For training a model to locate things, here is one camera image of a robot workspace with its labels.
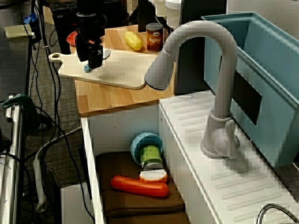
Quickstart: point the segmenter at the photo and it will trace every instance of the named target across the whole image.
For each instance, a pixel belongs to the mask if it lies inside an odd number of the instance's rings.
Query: metal faucet
[[[272,203],[272,204],[268,204],[268,205],[264,206],[261,209],[260,213],[257,216],[256,224],[262,224],[263,216],[266,213],[266,211],[269,209],[277,209],[279,211],[282,211],[283,213],[288,215],[288,217],[290,217],[295,223],[299,223],[299,219],[293,213],[291,213],[288,209],[282,207],[281,205]]]
[[[222,51],[215,102],[208,116],[201,150],[211,158],[228,156],[233,159],[240,146],[230,112],[238,52],[230,32],[211,21],[192,21],[180,26],[167,38],[162,51],[145,74],[145,82],[153,89],[165,90],[171,81],[175,54],[185,41],[194,37],[211,38]]]

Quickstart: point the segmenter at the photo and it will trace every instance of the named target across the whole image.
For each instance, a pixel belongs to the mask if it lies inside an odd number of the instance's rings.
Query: cutting board handle hole
[[[59,57],[60,57],[60,54],[53,54],[52,57],[53,57],[53,58],[59,58]]]

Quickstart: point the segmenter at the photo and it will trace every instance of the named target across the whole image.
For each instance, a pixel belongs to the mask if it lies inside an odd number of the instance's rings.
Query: can
[[[163,168],[160,150],[153,145],[140,149],[140,161],[143,170]]]
[[[160,52],[163,48],[163,25],[157,22],[146,25],[146,49]]]

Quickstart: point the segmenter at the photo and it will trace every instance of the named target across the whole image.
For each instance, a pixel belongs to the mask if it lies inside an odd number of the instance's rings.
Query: white sink counter
[[[210,159],[202,153],[200,143],[213,100],[210,91],[160,100],[164,156],[191,223],[203,223],[200,220],[206,217],[205,223],[255,224],[268,203],[285,206],[299,216],[295,200],[238,127],[236,159]],[[199,207],[204,204],[209,211]],[[287,220],[283,213],[269,210],[263,224]]]

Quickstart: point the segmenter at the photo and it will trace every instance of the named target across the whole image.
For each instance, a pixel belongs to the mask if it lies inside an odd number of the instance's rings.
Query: white cutting board
[[[63,55],[54,53],[49,56],[52,62],[62,62],[58,73],[60,77],[113,85],[129,89],[145,86],[144,76],[156,55],[110,49],[110,56],[103,60],[101,67],[85,72],[87,61],[80,62],[77,53]]]

